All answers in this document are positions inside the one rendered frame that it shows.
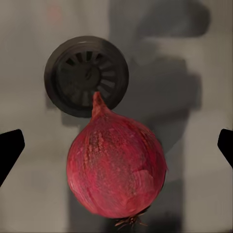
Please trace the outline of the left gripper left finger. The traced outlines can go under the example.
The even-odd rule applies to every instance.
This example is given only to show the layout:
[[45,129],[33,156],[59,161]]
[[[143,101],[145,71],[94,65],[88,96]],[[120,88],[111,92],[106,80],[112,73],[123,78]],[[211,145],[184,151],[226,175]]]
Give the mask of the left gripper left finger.
[[25,147],[21,129],[0,134],[0,187]]

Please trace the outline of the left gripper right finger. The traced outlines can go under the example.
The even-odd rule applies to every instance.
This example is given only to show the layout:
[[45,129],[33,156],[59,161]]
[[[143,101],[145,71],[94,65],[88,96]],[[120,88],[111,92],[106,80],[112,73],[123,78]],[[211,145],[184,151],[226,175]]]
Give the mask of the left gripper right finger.
[[222,129],[217,145],[233,168],[233,131]]

